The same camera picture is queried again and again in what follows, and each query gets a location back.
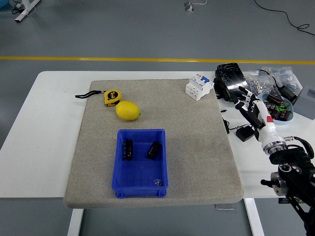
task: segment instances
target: yellow floor line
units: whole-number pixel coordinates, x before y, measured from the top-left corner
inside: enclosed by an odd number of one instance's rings
[[[244,60],[244,59],[181,59],[181,58],[92,58],[92,57],[7,57],[0,60],[84,60],[84,61],[155,61],[155,62],[203,62],[203,63],[264,63],[264,64],[306,64],[314,65],[308,60]]]

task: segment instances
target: black wrist strap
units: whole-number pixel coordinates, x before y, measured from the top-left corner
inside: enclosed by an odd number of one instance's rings
[[[102,93],[102,92],[106,92],[106,91],[98,91],[98,90],[92,90],[86,94],[83,94],[83,95],[75,95],[76,98],[87,98],[87,97],[90,97],[94,94],[99,94],[99,93]]]

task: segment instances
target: lemon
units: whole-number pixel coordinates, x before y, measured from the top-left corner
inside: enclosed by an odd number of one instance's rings
[[[130,101],[121,101],[116,105],[116,114],[124,120],[134,120],[140,116],[139,107]]]

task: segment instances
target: gray floor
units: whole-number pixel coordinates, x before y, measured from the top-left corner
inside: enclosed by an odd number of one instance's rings
[[[212,0],[206,5],[195,5],[194,13],[184,12],[184,2],[43,0],[37,5],[36,12],[21,23],[14,22],[17,15],[11,14],[10,7],[0,9],[0,57],[216,60],[213,63],[0,60],[0,147],[42,71],[213,71],[227,59],[315,61],[314,36],[297,31],[289,25],[284,14],[264,11],[253,0]],[[315,2],[258,2],[265,7],[286,11],[296,25],[309,23],[311,26],[307,30],[315,33]],[[243,71],[259,69],[264,65],[291,66],[302,85],[315,86],[314,64],[239,65]],[[0,205],[0,235],[67,234],[65,225],[71,212],[63,206],[62,200],[51,200],[46,205],[39,200],[2,200]],[[161,208],[151,209],[150,212],[148,209],[87,210],[81,234],[94,235],[103,231],[110,235],[121,232],[146,234],[151,227],[150,220],[139,219],[155,214],[163,216],[162,210],[165,210],[168,220],[157,221],[162,224],[161,228],[152,226],[162,235],[182,235],[183,232],[186,233],[184,235],[229,235],[230,230],[234,230],[234,235],[248,235],[249,223],[244,204],[239,202],[236,206],[236,211],[226,213],[214,211],[214,206]],[[295,232],[291,231],[294,229],[298,229],[295,235],[305,234],[303,224],[290,206],[278,205],[273,199],[267,199],[257,200],[257,207],[266,235],[288,235],[287,232]],[[120,221],[113,221],[110,218],[113,215],[115,219],[120,216]],[[129,221],[134,215],[139,216],[138,220]],[[275,215],[275,221],[269,220]],[[127,231],[125,226],[131,223],[135,225],[129,225],[130,231]]]

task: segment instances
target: beige felt mat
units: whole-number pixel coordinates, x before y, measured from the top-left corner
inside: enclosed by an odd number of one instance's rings
[[[91,90],[118,89],[136,103],[135,121],[104,107],[103,94],[88,98],[64,202],[69,208],[154,207],[234,203],[243,189],[215,91],[193,100],[188,79],[94,81]],[[165,198],[117,199],[111,188],[119,129],[166,131],[168,182]]]

